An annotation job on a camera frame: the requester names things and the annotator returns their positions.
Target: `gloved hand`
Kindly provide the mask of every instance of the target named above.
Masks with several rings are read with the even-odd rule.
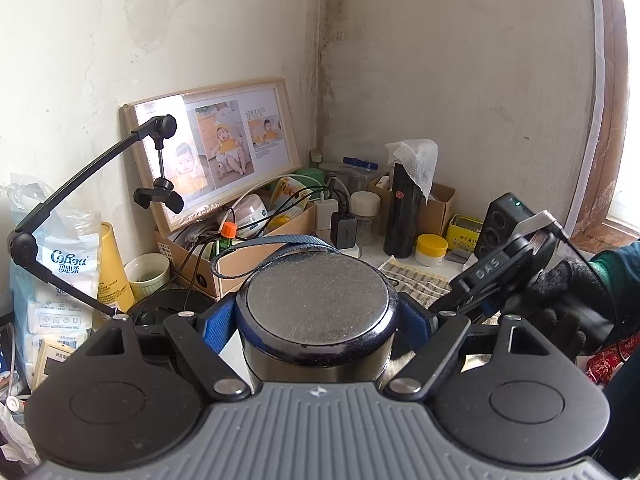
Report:
[[[595,350],[609,333],[609,305],[607,291],[585,263],[563,260],[549,272],[542,272],[524,293],[512,298],[502,313],[524,317],[575,360],[585,345]],[[589,325],[590,337],[585,334],[584,323]]]
[[[562,260],[549,272],[542,272],[527,287],[525,295],[536,303],[548,303],[567,293],[613,321],[609,292],[582,260]]]

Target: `patterned cloth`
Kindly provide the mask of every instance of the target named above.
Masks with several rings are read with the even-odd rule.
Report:
[[[625,359],[629,359],[636,347],[640,343],[640,337],[631,336],[620,341],[620,353]],[[595,384],[606,386],[612,380],[615,373],[622,366],[618,346],[613,344],[606,347],[587,361],[586,374]]]
[[[426,308],[451,290],[449,283],[442,276],[406,266],[394,257],[389,258],[379,269],[389,279],[399,282],[396,291],[406,292]]]

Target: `microphone arm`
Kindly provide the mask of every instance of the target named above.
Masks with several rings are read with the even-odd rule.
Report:
[[[112,316],[115,309],[111,308],[101,301],[88,296],[73,285],[62,280],[51,270],[38,261],[38,243],[33,236],[34,232],[40,227],[51,212],[62,202],[67,196],[73,193],[80,184],[91,177],[94,173],[104,167],[108,162],[126,151],[139,140],[145,137],[151,137],[154,141],[156,150],[159,153],[160,172],[162,177],[156,178],[153,189],[138,188],[134,193],[134,200],[137,204],[147,209],[151,202],[165,203],[169,209],[175,213],[182,211],[184,202],[182,197],[177,194],[171,181],[164,178],[164,167],[162,164],[162,149],[164,148],[164,140],[174,136],[177,129],[177,123],[173,116],[165,115],[152,117],[146,123],[133,130],[129,137],[121,140],[116,145],[108,149],[93,162],[89,163],[85,168],[76,173],[66,184],[55,191],[44,202],[39,203],[27,216],[16,226],[7,238],[7,247],[11,259],[16,265],[27,270],[36,278],[45,283],[50,283],[60,290],[66,292],[76,300],[93,307],[100,312]]]

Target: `yellow jar lid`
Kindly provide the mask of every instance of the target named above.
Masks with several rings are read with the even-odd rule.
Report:
[[[415,250],[425,256],[439,258],[447,254],[447,241],[438,235],[420,235],[415,245]]]

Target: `black speaker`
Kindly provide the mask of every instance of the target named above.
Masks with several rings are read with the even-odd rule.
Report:
[[[533,212],[511,193],[494,200],[486,212],[474,254],[478,259],[487,256],[491,250],[507,242],[516,225],[532,216]]]

